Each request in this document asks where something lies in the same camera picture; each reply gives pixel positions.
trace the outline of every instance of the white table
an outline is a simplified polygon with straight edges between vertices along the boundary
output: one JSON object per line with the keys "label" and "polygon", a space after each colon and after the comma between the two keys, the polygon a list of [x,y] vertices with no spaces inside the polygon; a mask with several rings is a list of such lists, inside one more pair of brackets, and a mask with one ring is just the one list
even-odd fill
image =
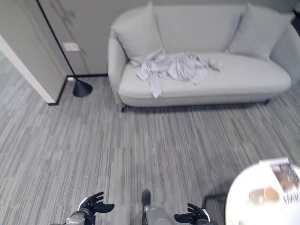
{"label": "white table", "polygon": [[[293,168],[300,177],[300,168]],[[250,191],[270,186],[278,191],[279,202],[259,206],[250,202]],[[299,225],[300,203],[287,205],[283,196],[284,192],[269,165],[255,164],[246,168],[230,187],[226,200],[226,225]]]}

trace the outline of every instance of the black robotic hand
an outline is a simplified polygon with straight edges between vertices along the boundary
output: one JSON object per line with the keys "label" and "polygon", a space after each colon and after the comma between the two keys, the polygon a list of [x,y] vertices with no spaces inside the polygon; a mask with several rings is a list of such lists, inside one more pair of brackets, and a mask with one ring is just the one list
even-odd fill
{"label": "black robotic hand", "polygon": [[91,215],[94,215],[96,212],[99,213],[108,213],[113,210],[114,204],[104,204],[103,200],[104,192],[99,192],[88,197],[79,207],[79,209],[87,209],[90,211]]}
{"label": "black robotic hand", "polygon": [[84,200],[80,204],[79,210],[73,212],[72,215],[67,218],[64,224],[66,225],[95,225],[96,221],[96,212],[107,213],[113,210],[114,204],[104,204],[103,201],[103,192],[94,194]]}
{"label": "black robotic hand", "polygon": [[175,214],[174,218],[178,223],[190,223],[192,225],[211,225],[208,215],[203,209],[188,203],[187,210],[190,213]]}

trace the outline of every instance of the wall outlet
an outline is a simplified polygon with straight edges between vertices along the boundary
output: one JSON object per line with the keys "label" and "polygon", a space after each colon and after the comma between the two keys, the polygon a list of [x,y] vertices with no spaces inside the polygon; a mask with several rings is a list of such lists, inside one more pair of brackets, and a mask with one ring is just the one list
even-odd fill
{"label": "wall outlet", "polygon": [[65,42],[62,43],[62,45],[64,46],[67,52],[80,52],[80,48],[75,42]]}

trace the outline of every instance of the sofa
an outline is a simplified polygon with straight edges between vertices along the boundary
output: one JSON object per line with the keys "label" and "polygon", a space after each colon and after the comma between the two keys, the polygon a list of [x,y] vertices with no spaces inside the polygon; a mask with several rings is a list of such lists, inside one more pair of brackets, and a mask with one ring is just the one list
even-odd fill
{"label": "sofa", "polygon": [[[288,90],[300,78],[300,38],[287,26],[270,54],[262,60],[229,53],[245,5],[153,6],[166,53],[193,51],[203,59],[223,63],[224,71],[209,70],[200,85],[161,80],[162,96],[155,99],[136,75],[116,33],[108,41],[108,77],[117,104],[137,107],[264,102]],[[136,15],[141,8],[120,15],[113,24]]]}

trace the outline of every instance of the floor lamp base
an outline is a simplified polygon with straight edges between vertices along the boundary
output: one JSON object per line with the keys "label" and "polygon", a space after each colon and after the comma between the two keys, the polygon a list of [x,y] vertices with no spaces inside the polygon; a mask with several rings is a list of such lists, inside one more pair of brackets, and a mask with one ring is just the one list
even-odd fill
{"label": "floor lamp base", "polygon": [[79,98],[89,95],[93,90],[93,87],[83,81],[77,80],[73,89],[73,95]]}

